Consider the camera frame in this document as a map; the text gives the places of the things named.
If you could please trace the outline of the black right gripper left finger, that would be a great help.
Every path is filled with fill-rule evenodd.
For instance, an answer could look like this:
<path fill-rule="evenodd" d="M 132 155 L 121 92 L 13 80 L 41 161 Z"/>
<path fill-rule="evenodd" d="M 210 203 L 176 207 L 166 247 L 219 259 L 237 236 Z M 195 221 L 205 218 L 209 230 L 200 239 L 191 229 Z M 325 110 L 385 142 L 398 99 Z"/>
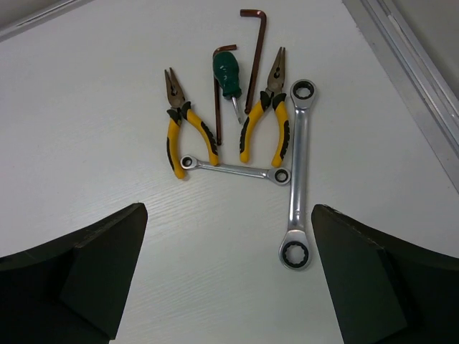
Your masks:
<path fill-rule="evenodd" d="M 1 258 L 2 343 L 109 343 L 148 221 L 142 203 Z"/>

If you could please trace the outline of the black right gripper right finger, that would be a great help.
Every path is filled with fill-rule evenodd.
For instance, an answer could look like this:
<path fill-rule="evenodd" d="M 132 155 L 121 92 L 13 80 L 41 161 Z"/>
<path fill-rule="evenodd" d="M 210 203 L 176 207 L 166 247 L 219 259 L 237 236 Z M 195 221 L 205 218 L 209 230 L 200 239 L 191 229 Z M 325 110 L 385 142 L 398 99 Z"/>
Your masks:
<path fill-rule="evenodd" d="M 327 205 L 311 222 L 345 343 L 458 342 L 458 259 Z"/>

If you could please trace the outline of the large silver ratchet wrench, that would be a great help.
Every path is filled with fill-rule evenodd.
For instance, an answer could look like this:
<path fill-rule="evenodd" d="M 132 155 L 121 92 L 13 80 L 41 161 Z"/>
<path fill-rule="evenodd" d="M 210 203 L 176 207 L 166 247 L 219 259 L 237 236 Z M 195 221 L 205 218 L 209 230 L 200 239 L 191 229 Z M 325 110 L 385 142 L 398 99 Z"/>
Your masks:
<path fill-rule="evenodd" d="M 308 121 L 317 94 L 316 85 L 307 79 L 295 81 L 290 98 L 295 110 L 291 161 L 289 216 L 278 256 L 284 267 L 302 271 L 310 264 L 311 254 L 306 234 Z"/>

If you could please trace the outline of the small silver ratchet wrench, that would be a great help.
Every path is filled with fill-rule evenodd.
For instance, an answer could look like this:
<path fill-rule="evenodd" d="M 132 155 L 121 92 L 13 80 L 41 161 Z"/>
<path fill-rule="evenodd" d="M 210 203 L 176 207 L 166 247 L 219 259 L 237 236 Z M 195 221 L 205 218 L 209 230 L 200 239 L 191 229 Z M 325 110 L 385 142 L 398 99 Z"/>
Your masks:
<path fill-rule="evenodd" d="M 253 177 L 258 179 L 265 179 L 273 182 L 278 186 L 286 186 L 290 183 L 291 174 L 287 168 L 253 168 L 247 166 L 236 166 L 229 164 L 219 164 L 213 166 L 211 163 L 201 161 L 194 156 L 184 156 L 180 160 L 181 167 L 185 170 L 191 171 L 196 169 L 204 169 L 208 171 L 216 171 L 221 173 L 234 174 L 238 176 Z"/>

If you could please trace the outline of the green stubby screwdriver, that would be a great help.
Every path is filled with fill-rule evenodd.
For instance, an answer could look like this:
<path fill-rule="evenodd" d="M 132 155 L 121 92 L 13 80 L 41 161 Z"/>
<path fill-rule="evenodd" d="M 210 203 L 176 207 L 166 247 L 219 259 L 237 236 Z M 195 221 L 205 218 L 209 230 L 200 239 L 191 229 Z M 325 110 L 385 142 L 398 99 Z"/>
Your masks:
<path fill-rule="evenodd" d="M 238 103 L 242 95 L 239 79 L 240 67 L 236 57 L 231 51 L 218 52 L 213 58 L 212 67 L 214 77 L 222 88 L 223 98 L 232 102 L 237 121 L 242 125 L 244 119 Z"/>

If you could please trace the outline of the short brown hex key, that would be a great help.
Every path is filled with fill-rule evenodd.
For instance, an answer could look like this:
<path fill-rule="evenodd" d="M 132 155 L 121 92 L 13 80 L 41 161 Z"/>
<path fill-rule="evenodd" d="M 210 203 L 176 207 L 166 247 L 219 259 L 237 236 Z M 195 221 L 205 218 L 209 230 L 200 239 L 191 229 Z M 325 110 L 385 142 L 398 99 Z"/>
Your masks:
<path fill-rule="evenodd" d="M 236 44 L 229 44 L 218 47 L 214 50 L 212 54 L 212 59 L 215 58 L 217 54 L 224 51 L 235 51 L 237 49 Z M 214 114 L 215 114 L 215 125 L 216 125 L 216 140 L 217 145 L 221 146 L 222 144 L 222 124 L 221 124 L 221 112 L 220 112 L 220 94 L 219 94 L 219 83 L 217 79 L 213 78 L 214 85 Z"/>

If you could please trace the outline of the long brown hex key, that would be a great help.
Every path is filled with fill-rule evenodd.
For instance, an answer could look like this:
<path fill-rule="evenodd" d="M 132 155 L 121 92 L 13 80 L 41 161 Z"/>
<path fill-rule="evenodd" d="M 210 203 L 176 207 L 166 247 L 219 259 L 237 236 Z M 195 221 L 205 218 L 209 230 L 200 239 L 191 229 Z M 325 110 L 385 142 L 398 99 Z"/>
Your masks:
<path fill-rule="evenodd" d="M 257 35 L 257 42 L 255 46 L 255 53 L 252 63 L 252 69 L 250 73 L 250 80 L 247 89 L 247 98 L 245 101 L 245 113 L 248 115 L 252 109 L 253 98 L 256 89 L 257 76 L 260 68 L 260 60 L 262 54 L 262 47 L 265 39 L 265 31 L 267 26 L 266 13 L 259 9 L 241 9 L 241 17 L 258 18 L 260 20 L 260 28 Z"/>

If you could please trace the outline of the aluminium table edge rail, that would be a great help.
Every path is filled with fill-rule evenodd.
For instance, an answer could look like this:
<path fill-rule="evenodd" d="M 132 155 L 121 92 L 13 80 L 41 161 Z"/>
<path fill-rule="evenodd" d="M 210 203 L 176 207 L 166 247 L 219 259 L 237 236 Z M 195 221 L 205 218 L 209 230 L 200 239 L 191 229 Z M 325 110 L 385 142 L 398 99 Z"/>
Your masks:
<path fill-rule="evenodd" d="M 435 153 L 458 185 L 458 97 L 400 1 L 345 1 L 345 7 Z"/>

